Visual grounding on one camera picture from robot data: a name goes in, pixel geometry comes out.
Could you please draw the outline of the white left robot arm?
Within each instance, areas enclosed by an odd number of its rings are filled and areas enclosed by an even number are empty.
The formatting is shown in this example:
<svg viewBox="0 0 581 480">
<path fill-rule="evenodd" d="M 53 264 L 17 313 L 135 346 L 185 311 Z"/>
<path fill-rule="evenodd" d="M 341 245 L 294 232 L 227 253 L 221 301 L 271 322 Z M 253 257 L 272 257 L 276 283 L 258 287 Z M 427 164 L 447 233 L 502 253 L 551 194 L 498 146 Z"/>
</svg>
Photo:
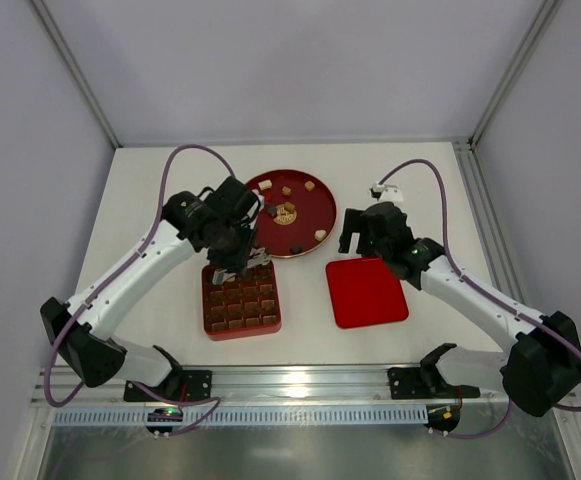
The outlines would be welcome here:
<svg viewBox="0 0 581 480">
<path fill-rule="evenodd" d="M 49 341 L 83 385 L 112 378 L 156 387 L 172 376 L 174 360 L 157 347 L 123 343 L 115 332 L 160 280 L 204 252 L 214 280 L 243 274 L 264 259 L 254 249 L 264 198 L 234 177 L 199 194 L 182 191 L 163 203 L 155 223 L 121 260 L 66 301 L 49 298 L 40 315 Z"/>
</svg>

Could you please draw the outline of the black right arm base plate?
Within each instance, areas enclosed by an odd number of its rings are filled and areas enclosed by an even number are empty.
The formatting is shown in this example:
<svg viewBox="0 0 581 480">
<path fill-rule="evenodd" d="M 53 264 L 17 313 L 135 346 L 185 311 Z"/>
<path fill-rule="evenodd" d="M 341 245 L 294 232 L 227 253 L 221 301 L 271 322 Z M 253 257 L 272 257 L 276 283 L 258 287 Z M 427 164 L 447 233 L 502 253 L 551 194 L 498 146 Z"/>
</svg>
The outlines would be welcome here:
<svg viewBox="0 0 581 480">
<path fill-rule="evenodd" d="M 435 367 L 391 367 L 387 379 L 392 400 L 459 400 L 481 396 L 478 387 L 447 383 Z"/>
</svg>

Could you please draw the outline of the right side aluminium rail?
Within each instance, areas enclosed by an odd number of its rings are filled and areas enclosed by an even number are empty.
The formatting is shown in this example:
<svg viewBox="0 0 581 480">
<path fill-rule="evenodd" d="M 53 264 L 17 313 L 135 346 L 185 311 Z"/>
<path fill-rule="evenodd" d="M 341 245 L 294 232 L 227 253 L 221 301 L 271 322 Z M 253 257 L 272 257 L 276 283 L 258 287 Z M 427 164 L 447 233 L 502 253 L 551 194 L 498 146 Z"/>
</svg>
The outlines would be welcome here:
<svg viewBox="0 0 581 480">
<path fill-rule="evenodd" d="M 464 188 L 477 226 L 491 280 L 495 287 L 516 301 L 528 304 L 528 297 L 508 248 L 503 226 L 479 157 L 468 139 L 452 143 Z"/>
</svg>

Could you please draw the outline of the aluminium frame post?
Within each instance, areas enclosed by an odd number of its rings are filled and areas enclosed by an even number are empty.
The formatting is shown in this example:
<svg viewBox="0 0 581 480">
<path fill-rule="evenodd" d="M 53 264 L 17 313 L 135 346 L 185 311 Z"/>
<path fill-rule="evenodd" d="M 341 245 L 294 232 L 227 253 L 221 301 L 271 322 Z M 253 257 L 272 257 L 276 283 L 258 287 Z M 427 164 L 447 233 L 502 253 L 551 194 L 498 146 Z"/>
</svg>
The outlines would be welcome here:
<svg viewBox="0 0 581 480">
<path fill-rule="evenodd" d="M 521 37 L 519 44 L 480 115 L 473 133 L 469 137 L 469 145 L 473 150 L 477 149 L 484 139 L 491 124 L 529 64 L 541 39 L 546 34 L 562 4 L 562 0 L 543 0 L 540 2 L 537 12 L 532 16 L 529 26 Z"/>
<path fill-rule="evenodd" d="M 61 31 L 59 24 L 49 9 L 47 2 L 42 0 L 30 0 L 27 1 L 27 4 L 30 6 L 32 12 L 37 18 L 41 29 L 61 60 L 68 76 L 78 90 L 82 100 L 85 102 L 101 133 L 113 149 L 121 148 L 122 142 L 119 140 L 112 124 L 104 113 L 99 100 L 83 73 L 83 70 Z"/>
</svg>

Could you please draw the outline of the round red tray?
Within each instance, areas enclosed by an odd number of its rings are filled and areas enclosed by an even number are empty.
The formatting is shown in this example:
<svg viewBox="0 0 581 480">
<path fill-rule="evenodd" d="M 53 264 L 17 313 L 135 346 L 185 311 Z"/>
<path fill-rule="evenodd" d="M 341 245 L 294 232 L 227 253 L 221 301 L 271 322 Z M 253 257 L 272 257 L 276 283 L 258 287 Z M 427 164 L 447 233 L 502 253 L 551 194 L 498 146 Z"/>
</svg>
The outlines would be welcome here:
<svg viewBox="0 0 581 480">
<path fill-rule="evenodd" d="M 272 186 L 261 190 L 258 183 L 270 180 Z M 316 188 L 307 191 L 304 184 L 313 182 Z M 263 196 L 264 207 L 259 214 L 257 242 L 268 254 L 276 258 L 292 258 L 305 255 L 318 248 L 333 232 L 337 220 L 337 205 L 330 188 L 314 175 L 292 169 L 277 169 L 261 173 L 246 182 L 246 185 Z M 287 186 L 292 190 L 284 196 L 281 189 Z M 284 204 L 295 205 L 292 213 L 284 210 Z M 266 207 L 274 205 L 274 216 L 266 212 Z M 325 230 L 326 236 L 318 241 L 317 230 Z M 293 254 L 293 244 L 301 244 L 303 251 Z"/>
</svg>

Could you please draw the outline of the left aluminium frame post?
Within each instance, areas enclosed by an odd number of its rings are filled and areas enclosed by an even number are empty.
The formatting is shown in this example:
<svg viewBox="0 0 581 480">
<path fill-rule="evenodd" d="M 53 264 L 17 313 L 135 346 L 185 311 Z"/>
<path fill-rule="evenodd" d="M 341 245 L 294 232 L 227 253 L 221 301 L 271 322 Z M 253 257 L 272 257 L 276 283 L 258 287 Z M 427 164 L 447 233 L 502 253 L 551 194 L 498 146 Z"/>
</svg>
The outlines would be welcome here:
<svg viewBox="0 0 581 480">
<path fill-rule="evenodd" d="M 104 113 L 99 100 L 83 73 L 83 70 L 61 31 L 59 24 L 49 9 L 47 2 L 42 0 L 30 0 L 27 1 L 27 4 L 30 6 L 32 12 L 37 18 L 41 29 L 61 60 L 68 76 L 78 90 L 82 100 L 85 102 L 101 133 L 113 149 L 121 148 L 122 142 L 119 140 L 112 124 Z"/>
</svg>

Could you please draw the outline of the square red chocolate box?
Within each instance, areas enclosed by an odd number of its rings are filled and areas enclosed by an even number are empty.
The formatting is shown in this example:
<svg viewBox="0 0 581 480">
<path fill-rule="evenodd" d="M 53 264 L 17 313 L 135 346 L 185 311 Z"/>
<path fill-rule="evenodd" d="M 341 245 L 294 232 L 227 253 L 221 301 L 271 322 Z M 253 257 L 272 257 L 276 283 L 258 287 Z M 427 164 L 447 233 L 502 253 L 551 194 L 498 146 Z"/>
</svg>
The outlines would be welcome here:
<svg viewBox="0 0 581 480">
<path fill-rule="evenodd" d="M 212 283 L 216 269 L 201 270 L 203 329 L 213 341 L 273 334 L 282 315 L 272 262 L 250 269 L 221 285 Z"/>
</svg>

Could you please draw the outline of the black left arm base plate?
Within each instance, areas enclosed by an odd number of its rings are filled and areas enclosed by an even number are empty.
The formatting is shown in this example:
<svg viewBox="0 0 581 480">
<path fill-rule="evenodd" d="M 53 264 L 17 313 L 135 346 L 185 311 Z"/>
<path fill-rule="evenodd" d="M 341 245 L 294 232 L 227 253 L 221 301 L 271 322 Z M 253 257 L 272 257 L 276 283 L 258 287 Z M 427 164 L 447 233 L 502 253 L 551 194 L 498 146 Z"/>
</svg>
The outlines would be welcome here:
<svg viewBox="0 0 581 480">
<path fill-rule="evenodd" d="M 147 391 L 127 381 L 123 400 L 129 403 L 201 402 L 210 398 L 211 387 L 211 370 L 173 369 L 159 385 L 147 387 Z"/>
</svg>

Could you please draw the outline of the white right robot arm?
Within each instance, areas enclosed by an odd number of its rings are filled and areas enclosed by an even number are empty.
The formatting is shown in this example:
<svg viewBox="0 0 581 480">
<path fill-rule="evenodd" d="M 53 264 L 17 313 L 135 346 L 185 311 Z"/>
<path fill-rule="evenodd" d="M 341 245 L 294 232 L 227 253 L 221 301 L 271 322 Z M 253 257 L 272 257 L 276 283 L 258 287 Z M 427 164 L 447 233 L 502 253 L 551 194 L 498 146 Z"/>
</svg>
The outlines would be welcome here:
<svg viewBox="0 0 581 480">
<path fill-rule="evenodd" d="M 390 202 L 344 214 L 339 250 L 379 259 L 393 277 L 449 305 L 498 346 L 498 351 L 446 345 L 433 370 L 450 385 L 499 391 L 522 411 L 544 415 L 581 384 L 581 344 L 574 321 L 561 312 L 545 315 L 451 263 L 444 247 L 417 238 L 407 216 Z"/>
</svg>

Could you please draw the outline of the square red box lid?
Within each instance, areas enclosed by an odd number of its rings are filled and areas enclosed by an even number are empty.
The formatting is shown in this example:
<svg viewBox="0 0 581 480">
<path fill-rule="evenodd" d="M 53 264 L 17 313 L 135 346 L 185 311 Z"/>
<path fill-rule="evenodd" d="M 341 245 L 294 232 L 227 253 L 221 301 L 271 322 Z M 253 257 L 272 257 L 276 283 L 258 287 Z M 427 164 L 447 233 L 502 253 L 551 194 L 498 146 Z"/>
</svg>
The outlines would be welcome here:
<svg viewBox="0 0 581 480">
<path fill-rule="evenodd" d="M 400 323 L 409 317 L 401 281 L 380 259 L 332 261 L 325 273 L 334 320 L 340 329 Z"/>
</svg>

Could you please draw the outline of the aluminium rail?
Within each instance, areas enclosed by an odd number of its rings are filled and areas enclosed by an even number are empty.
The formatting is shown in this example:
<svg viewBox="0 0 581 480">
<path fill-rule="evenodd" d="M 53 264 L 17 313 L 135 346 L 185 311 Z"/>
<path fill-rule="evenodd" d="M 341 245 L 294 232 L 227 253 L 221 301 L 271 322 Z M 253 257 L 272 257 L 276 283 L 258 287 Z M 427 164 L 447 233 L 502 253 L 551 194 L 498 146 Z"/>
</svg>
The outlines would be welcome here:
<svg viewBox="0 0 581 480">
<path fill-rule="evenodd" d="M 528 297 L 508 248 L 503 226 L 479 157 L 468 139 L 452 143 L 464 188 L 477 226 L 491 280 L 495 287 L 516 301 L 528 304 Z"/>
<path fill-rule="evenodd" d="M 391 365 L 259 365 L 185 366 L 184 371 L 210 371 L 210 393 L 224 404 L 238 402 L 380 402 L 390 401 L 388 370 Z M 67 396 L 79 382 L 67 366 L 51 373 L 51 393 L 57 399 Z M 125 381 L 113 379 L 103 386 L 84 387 L 70 405 L 120 403 Z"/>
</svg>

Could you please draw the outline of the right aluminium frame post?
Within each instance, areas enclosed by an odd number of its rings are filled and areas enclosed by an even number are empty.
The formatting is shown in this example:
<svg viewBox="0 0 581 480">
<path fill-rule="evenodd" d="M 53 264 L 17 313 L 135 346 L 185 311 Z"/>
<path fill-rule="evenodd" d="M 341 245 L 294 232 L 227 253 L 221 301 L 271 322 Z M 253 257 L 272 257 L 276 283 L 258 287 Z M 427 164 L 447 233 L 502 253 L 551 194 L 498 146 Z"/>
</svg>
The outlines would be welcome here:
<svg viewBox="0 0 581 480">
<path fill-rule="evenodd" d="M 537 12 L 532 16 L 529 26 L 521 37 L 519 44 L 480 115 L 473 133 L 469 137 L 469 145 L 473 150 L 477 149 L 484 139 L 491 124 L 529 64 L 541 39 L 546 34 L 562 4 L 562 0 L 543 0 L 540 2 Z"/>
</svg>

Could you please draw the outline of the aluminium front rail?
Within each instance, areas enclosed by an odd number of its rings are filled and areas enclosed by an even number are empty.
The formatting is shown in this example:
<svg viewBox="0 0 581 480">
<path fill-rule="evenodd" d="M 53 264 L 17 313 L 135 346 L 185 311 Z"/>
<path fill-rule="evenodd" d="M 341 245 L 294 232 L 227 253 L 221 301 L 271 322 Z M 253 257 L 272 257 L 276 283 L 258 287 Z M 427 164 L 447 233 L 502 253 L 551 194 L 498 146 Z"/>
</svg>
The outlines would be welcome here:
<svg viewBox="0 0 581 480">
<path fill-rule="evenodd" d="M 380 402 L 390 401 L 388 370 L 391 365 L 259 365 L 185 366 L 184 371 L 210 371 L 210 393 L 224 404 L 238 402 Z M 67 366 L 51 373 L 51 393 L 57 399 L 67 396 L 79 382 Z M 103 386 L 84 387 L 70 405 L 120 403 L 125 381 L 113 379 Z"/>
</svg>

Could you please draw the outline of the white chocolate top left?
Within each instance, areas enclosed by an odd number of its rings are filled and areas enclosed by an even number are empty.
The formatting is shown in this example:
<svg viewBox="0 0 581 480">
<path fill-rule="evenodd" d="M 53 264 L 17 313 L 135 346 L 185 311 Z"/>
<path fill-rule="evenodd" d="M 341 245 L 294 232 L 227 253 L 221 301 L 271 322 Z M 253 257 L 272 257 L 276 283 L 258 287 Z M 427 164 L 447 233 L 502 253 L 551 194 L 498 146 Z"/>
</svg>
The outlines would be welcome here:
<svg viewBox="0 0 581 480">
<path fill-rule="evenodd" d="M 272 186 L 272 182 L 270 180 L 263 180 L 258 185 L 261 190 L 267 190 Z"/>
</svg>

